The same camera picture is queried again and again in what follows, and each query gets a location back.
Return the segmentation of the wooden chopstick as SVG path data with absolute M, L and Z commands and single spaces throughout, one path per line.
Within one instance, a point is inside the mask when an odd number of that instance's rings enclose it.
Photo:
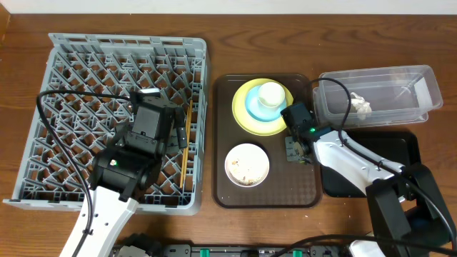
M 184 181 L 185 181 L 186 167 L 187 167 L 187 158 L 188 158 L 188 152 L 189 152 L 190 124 L 191 124 L 191 106 L 188 107 L 187 113 L 186 113 L 186 132 L 187 132 L 188 146 L 183 150 L 183 154 L 182 154 L 180 189 L 184 188 Z
M 190 142 L 190 132 L 191 132 L 191 117 L 192 117 L 192 110 L 193 110 L 193 99 L 190 100 L 189 107 L 187 110 L 186 116 L 186 142 L 187 147 L 183 150 L 183 158 L 182 158 L 182 167 L 181 167 L 181 182 L 180 188 L 184 188 L 184 182 L 186 180 L 186 170 L 187 170 L 187 162 L 189 157 L 189 142 Z

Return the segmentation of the white bowl with food residue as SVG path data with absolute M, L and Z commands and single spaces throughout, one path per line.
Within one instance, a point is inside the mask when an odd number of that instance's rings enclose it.
M 268 176 L 270 161 L 267 153 L 252 143 L 234 146 L 226 155 L 224 170 L 237 186 L 251 188 L 260 185 Z

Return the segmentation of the white tissue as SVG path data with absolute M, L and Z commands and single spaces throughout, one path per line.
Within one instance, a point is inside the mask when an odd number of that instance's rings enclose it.
M 372 113 L 371 104 L 355 92 L 351 92 L 351 105 L 356 109 L 360 120 L 365 120 Z

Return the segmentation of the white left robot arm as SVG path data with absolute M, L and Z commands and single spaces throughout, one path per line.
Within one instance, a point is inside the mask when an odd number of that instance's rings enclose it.
M 157 182 L 170 136 L 188 145 L 182 107 L 158 96 L 132 99 L 134 119 L 119 124 L 96 154 L 89 195 L 62 256 L 107 256 L 140 198 Z

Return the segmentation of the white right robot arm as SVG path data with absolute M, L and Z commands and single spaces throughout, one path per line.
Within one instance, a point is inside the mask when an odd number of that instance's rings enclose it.
M 281 111 L 297 154 L 343 176 L 368 201 L 371 236 L 327 235 L 349 240 L 353 256 L 456 255 L 456 225 L 430 169 L 404 166 L 352 140 L 342 129 L 317 126 L 303 103 Z

